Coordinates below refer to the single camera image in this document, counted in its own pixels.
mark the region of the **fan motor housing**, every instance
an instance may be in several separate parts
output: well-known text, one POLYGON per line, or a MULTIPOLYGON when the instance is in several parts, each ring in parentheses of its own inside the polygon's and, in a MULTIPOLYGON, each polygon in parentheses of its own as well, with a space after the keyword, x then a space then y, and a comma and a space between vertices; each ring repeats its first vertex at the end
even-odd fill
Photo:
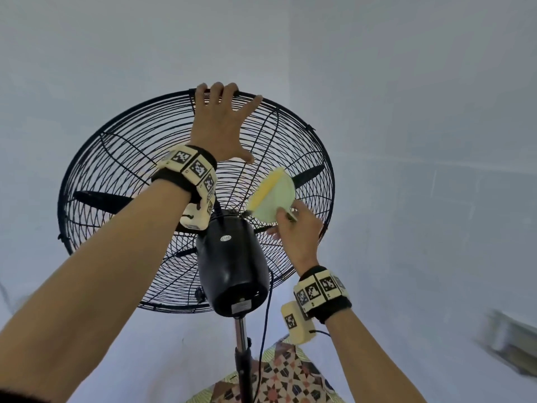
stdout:
POLYGON ((234 215, 214 218, 196 247, 200 282, 218 315, 243 317, 265 302, 269 267, 250 223, 234 215))

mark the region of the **wall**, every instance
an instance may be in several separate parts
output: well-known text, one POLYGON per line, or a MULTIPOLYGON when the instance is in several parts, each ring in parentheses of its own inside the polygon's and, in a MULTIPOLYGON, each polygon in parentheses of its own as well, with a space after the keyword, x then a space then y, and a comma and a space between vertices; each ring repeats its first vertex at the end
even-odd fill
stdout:
MULTIPOLYGON (((0 280, 11 298, 67 257, 57 195, 91 133, 202 81, 288 105, 288 48, 287 0, 0 0, 0 280)), ((267 345, 286 333, 286 286, 273 296, 267 345)), ((255 354, 264 314, 248 319, 255 354)), ((72 401, 185 401, 234 370, 235 345, 233 322, 215 314, 136 311, 72 401)))
POLYGON ((536 6, 292 0, 292 108, 336 169, 322 258, 431 402, 535 394, 476 341, 490 308, 537 320, 536 6))

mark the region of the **hand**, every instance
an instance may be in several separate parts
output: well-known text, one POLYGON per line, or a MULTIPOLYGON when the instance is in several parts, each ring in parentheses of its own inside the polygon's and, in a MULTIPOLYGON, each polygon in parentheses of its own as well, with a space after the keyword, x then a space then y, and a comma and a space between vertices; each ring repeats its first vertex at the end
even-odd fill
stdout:
POLYGON ((323 221, 317 218, 308 207, 299 200, 293 202, 293 212, 297 222, 291 222, 287 212, 280 208, 276 215, 278 225, 267 233, 275 240, 281 239, 285 253, 291 260, 297 273, 302 276, 306 271, 319 264, 317 246, 319 234, 323 229, 323 221))
POLYGON ((235 83, 226 87, 216 82, 211 87, 209 103, 205 104, 207 85, 202 83, 196 89, 196 114, 190 144, 206 149, 218 162, 231 158, 241 158, 252 164, 255 160, 251 152, 241 146, 239 135, 242 123, 261 104, 263 97, 258 95, 239 110, 232 109, 233 93, 238 90, 235 83))

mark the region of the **power cord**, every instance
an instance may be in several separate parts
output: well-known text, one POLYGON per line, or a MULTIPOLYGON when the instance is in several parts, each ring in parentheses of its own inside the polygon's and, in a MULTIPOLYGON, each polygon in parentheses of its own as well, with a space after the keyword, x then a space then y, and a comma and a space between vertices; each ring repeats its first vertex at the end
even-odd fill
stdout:
POLYGON ((274 287, 274 274, 270 271, 270 291, 268 292, 267 310, 265 312, 265 328, 263 329, 263 340, 261 341, 261 351, 259 352, 259 373, 257 375, 257 390, 253 397, 253 403, 256 403, 257 394, 259 393, 259 386, 261 386, 261 359, 263 358, 263 349, 265 349, 265 336, 267 334, 267 326, 269 324, 269 308, 270 299, 272 298, 272 287, 274 287))
POLYGON ((313 334, 314 332, 318 332, 318 333, 320 333, 320 334, 325 334, 325 335, 329 336, 330 338, 332 338, 328 332, 317 331, 316 329, 311 329, 311 330, 309 331, 310 334, 313 334))

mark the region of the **left hand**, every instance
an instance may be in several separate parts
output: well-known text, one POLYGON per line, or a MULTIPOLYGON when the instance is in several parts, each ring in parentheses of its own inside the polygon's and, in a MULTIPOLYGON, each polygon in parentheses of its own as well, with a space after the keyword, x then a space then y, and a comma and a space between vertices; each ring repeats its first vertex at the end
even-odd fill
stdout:
POLYGON ((242 123, 261 104, 263 97, 258 95, 239 110, 232 109, 233 93, 238 90, 235 83, 226 87, 220 82, 211 86, 209 103, 205 104, 207 85, 202 83, 196 89, 196 114, 190 144, 206 149, 218 162, 231 158, 241 158, 252 164, 255 159, 251 152, 243 148, 239 135, 242 123))

